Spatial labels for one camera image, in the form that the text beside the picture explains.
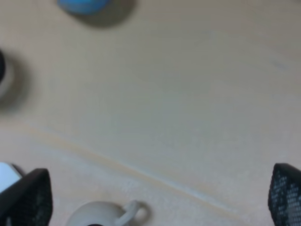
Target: white cup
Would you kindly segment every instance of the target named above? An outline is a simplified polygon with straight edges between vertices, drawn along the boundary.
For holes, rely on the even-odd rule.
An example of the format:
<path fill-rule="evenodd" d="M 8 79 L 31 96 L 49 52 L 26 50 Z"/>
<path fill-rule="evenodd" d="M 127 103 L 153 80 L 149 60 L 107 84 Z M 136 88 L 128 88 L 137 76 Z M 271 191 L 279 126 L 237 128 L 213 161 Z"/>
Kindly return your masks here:
<path fill-rule="evenodd" d="M 90 202 L 77 209 L 66 226 L 128 226 L 139 208 L 137 201 L 131 201 L 122 208 L 110 202 Z"/>

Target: black mesh object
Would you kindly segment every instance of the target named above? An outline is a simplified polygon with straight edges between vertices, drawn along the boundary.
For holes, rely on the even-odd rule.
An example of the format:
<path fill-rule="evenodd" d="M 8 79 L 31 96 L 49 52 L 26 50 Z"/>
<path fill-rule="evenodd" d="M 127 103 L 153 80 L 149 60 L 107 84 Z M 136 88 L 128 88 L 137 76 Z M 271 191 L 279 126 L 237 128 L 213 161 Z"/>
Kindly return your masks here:
<path fill-rule="evenodd" d="M 301 171 L 286 163 L 274 166 L 269 210 L 276 226 L 301 226 Z"/>
<path fill-rule="evenodd" d="M 47 226 L 52 210 L 47 169 L 35 169 L 0 193 L 0 226 Z"/>

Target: blue ball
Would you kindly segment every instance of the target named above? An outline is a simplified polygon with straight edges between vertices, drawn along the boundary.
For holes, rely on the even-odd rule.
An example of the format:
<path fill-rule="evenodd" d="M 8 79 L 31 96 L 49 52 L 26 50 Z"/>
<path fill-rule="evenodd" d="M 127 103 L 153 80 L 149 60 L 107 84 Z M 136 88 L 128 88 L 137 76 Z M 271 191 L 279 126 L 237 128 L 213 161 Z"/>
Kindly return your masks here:
<path fill-rule="evenodd" d="M 58 4 L 66 11 L 89 15 L 102 9 L 109 0 L 58 0 Z"/>

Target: black round object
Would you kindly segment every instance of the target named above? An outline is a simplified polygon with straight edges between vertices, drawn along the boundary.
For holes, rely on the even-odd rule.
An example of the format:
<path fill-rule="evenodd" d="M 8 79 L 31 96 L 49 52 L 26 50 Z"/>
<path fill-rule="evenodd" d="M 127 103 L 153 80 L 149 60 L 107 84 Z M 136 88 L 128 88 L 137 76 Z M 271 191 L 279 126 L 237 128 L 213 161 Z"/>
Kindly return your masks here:
<path fill-rule="evenodd" d="M 2 82 L 4 75 L 6 71 L 6 66 L 5 66 L 5 58 L 3 53 L 0 50 L 0 82 Z"/>

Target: mug handle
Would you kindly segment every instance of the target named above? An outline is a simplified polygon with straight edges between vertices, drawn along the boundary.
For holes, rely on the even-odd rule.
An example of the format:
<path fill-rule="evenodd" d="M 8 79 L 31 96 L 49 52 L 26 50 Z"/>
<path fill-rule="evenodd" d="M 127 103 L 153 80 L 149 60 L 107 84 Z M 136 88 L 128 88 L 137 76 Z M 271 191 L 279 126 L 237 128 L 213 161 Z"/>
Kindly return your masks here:
<path fill-rule="evenodd" d="M 133 200 L 122 207 L 126 212 L 120 218 L 115 221 L 116 226 L 123 226 L 134 218 L 138 210 L 140 209 L 140 204 L 136 200 Z"/>

